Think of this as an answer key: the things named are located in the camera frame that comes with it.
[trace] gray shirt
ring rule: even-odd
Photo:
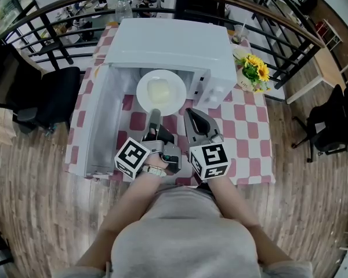
[[[185,186],[157,193],[141,220],[118,235],[111,262],[113,278],[313,277],[308,262],[261,268],[248,230],[224,219],[209,194]],[[54,277],[104,275],[97,269],[73,267]]]

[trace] yellow flower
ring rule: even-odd
[[[264,64],[260,58],[258,58],[257,56],[254,56],[253,54],[248,56],[248,60],[250,64],[252,64],[253,66],[261,66]]]
[[[269,81],[269,69],[266,64],[258,66],[258,76],[261,81]]]

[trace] plastic bottle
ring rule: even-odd
[[[128,0],[118,0],[116,7],[116,21],[120,24],[125,18],[132,18],[133,11]]]

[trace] flower vase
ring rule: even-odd
[[[248,92],[254,92],[254,87],[251,84],[250,79],[248,79],[243,73],[242,69],[237,70],[237,84]]]

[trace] hand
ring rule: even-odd
[[[157,153],[152,153],[148,156],[148,158],[144,161],[145,164],[149,164],[154,167],[165,169],[168,166],[168,163],[164,162],[160,155]]]

